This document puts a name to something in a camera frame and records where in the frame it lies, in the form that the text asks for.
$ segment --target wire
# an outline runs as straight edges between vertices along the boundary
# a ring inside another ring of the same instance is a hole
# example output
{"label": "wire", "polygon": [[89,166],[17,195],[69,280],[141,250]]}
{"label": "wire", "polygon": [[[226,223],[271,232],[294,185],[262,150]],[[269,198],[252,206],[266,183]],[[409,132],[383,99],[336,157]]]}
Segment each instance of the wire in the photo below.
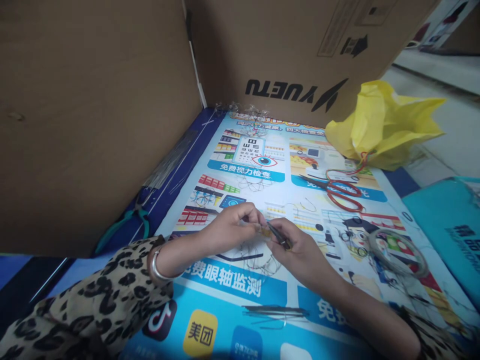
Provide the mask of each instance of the wire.
{"label": "wire", "polygon": [[261,179],[258,182],[250,181],[247,179],[246,175],[237,175],[241,180],[238,182],[238,187],[240,189],[248,188],[252,193],[257,193],[263,191],[265,188],[272,186],[273,181]]}
{"label": "wire", "polygon": [[370,159],[370,156],[375,154],[376,152],[377,152],[376,150],[372,150],[370,152],[364,151],[360,154],[360,162],[353,169],[348,169],[348,170],[345,170],[345,169],[328,169],[327,171],[325,171],[325,176],[329,181],[332,181],[332,179],[329,176],[329,172],[338,172],[338,173],[343,173],[343,174],[346,174],[346,175],[357,174],[357,173],[359,173],[363,170],[363,168],[367,165],[367,163]]}
{"label": "wire", "polygon": [[301,207],[304,208],[305,210],[309,211],[309,212],[316,213],[316,212],[317,212],[317,207],[313,204],[313,202],[311,202],[308,198],[305,198],[305,200],[307,200],[307,201],[313,206],[313,210],[307,209],[307,208],[302,204],[302,202],[300,201]]}
{"label": "wire", "polygon": [[[185,159],[187,158],[187,156],[189,155],[190,151],[194,148],[194,145],[195,143],[197,142],[197,140],[202,136],[202,133],[204,132],[204,130],[206,129],[206,127],[213,123],[214,121],[212,120],[213,116],[214,116],[215,112],[213,112],[210,116],[210,118],[208,119],[207,122],[203,123],[202,124],[202,129],[200,131],[200,133],[196,136],[195,140],[190,144],[190,147],[188,148],[187,152],[183,155],[180,163],[177,165],[175,171],[173,172],[173,174],[171,175],[170,177],[170,180],[168,180],[168,182],[166,183],[166,185],[164,186],[163,190],[161,191],[161,193],[159,195],[156,196],[156,200],[155,202],[153,203],[152,207],[150,208],[150,210],[148,211],[148,214],[150,215],[150,213],[152,212],[152,210],[155,208],[155,206],[157,205],[157,203],[159,202],[160,198],[162,197],[163,193],[169,188],[170,186],[170,183],[172,182],[173,178],[175,177],[175,175],[177,174],[177,171],[180,169],[181,165],[184,163]],[[140,225],[136,231],[135,231],[135,234],[133,234],[133,236],[131,237],[130,241],[128,242],[129,244],[135,239],[135,237],[137,236],[137,234],[139,233],[140,231],[140,228],[142,227],[142,225]]]}
{"label": "wire", "polygon": [[297,206],[297,204],[294,204],[293,202],[287,202],[285,205],[283,206],[280,206],[281,208],[284,208],[286,207],[287,205],[293,205],[296,209],[296,217],[298,218],[299,217],[299,207]]}
{"label": "wire", "polygon": [[[380,249],[379,244],[377,242],[377,235],[379,234],[386,234],[392,235],[397,239],[400,239],[402,244],[404,244],[415,256],[415,259],[418,263],[418,271],[413,272],[410,268],[398,260],[396,257],[388,258],[385,256],[382,249]],[[379,259],[379,261],[390,271],[394,274],[403,275],[403,276],[413,276],[414,278],[421,279],[428,276],[430,273],[429,266],[425,257],[420,252],[420,250],[414,245],[413,242],[409,241],[405,236],[400,235],[399,233],[389,230],[389,229],[377,229],[370,233],[368,237],[368,244],[370,245],[370,249],[373,254]]]}
{"label": "wire", "polygon": [[257,257],[251,258],[251,256],[252,256],[251,251],[252,251],[252,249],[254,249],[256,251],[256,253],[258,254],[258,249],[256,247],[248,246],[248,253],[247,253],[248,255],[244,256],[243,247],[245,245],[247,245],[247,244],[243,243],[240,246],[240,257],[243,259],[244,269],[245,269],[245,266],[246,266],[249,271],[259,270],[262,275],[264,275],[266,277],[271,277],[271,276],[275,275],[280,270],[280,268],[282,267],[282,265],[274,258],[273,254],[270,254],[270,257],[268,258],[268,260],[263,265],[256,265],[256,261],[257,261],[258,258]]}
{"label": "wire", "polygon": [[264,324],[273,321],[282,321],[283,325],[280,327],[266,327],[260,326],[260,329],[264,330],[281,330],[287,325],[287,320],[303,319],[306,322],[306,318],[310,315],[310,312],[302,308],[282,307],[282,306],[244,306],[247,311],[243,312],[243,315],[250,316],[252,318],[261,318],[264,320],[255,321],[252,325]]}

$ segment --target tiktok logo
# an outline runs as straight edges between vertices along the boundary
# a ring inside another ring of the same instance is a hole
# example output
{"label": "tiktok logo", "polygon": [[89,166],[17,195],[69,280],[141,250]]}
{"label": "tiktok logo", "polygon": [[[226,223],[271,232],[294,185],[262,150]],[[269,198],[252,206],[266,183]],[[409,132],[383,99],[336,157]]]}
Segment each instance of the tiktok logo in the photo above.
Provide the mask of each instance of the tiktok logo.
{"label": "tiktok logo", "polygon": [[151,314],[148,323],[145,324],[141,331],[149,338],[159,342],[165,340],[170,332],[176,313],[177,303],[175,300],[166,302]]}

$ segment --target blue poster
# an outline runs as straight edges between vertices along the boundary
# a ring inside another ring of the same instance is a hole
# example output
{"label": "blue poster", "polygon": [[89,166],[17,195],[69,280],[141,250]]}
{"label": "blue poster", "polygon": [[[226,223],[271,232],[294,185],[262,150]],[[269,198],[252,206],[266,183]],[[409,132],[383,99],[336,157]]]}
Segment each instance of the blue poster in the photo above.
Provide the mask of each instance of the blue poster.
{"label": "blue poster", "polygon": [[[456,314],[465,310],[445,295],[444,284],[455,281],[436,253],[428,254],[428,277],[412,279],[408,286],[451,311],[425,310],[390,286],[401,280],[379,271],[368,256],[367,237],[375,229],[393,230],[419,247],[431,247],[413,219],[405,222],[402,213],[407,209],[381,171],[369,167],[353,175],[329,171],[334,180],[361,191],[355,199],[364,209],[355,214],[342,210],[324,189],[303,178],[327,182],[327,170],[356,166],[335,150],[321,128],[229,113],[156,235],[175,241],[200,231],[229,206],[253,202],[267,220],[285,217],[312,236],[344,281],[386,304],[407,306],[439,327],[460,323]],[[370,347],[347,319],[275,260],[268,239],[269,233],[259,233],[238,248],[192,264],[175,280],[173,300],[153,312],[121,359],[370,358]],[[395,239],[380,240],[386,253],[412,264],[408,248]],[[279,307],[284,313],[254,316],[246,306]],[[302,315],[287,316],[287,309],[300,309]]]}

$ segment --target cardboard panel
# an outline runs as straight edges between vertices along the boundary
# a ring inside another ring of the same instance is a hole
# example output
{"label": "cardboard panel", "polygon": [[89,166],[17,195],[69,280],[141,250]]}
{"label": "cardboard panel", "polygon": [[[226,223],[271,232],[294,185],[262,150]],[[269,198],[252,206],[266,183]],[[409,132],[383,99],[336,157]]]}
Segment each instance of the cardboard panel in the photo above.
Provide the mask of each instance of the cardboard panel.
{"label": "cardboard panel", "polygon": [[88,257],[201,109],[182,4],[0,12],[0,252]]}
{"label": "cardboard panel", "polygon": [[437,0],[192,0],[196,63],[210,106],[255,105],[324,127],[353,110]]}

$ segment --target yellow plastic bag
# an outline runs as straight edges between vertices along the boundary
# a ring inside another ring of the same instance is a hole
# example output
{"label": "yellow plastic bag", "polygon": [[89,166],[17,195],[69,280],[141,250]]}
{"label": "yellow plastic bag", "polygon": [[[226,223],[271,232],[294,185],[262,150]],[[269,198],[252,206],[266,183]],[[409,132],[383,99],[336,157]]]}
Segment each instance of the yellow plastic bag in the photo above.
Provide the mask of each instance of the yellow plastic bag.
{"label": "yellow plastic bag", "polygon": [[325,135],[335,149],[349,159],[375,150],[368,164],[395,170],[409,158],[413,144],[444,134],[432,120],[442,98],[397,95],[388,82],[362,84],[355,111],[343,122],[330,121]]}

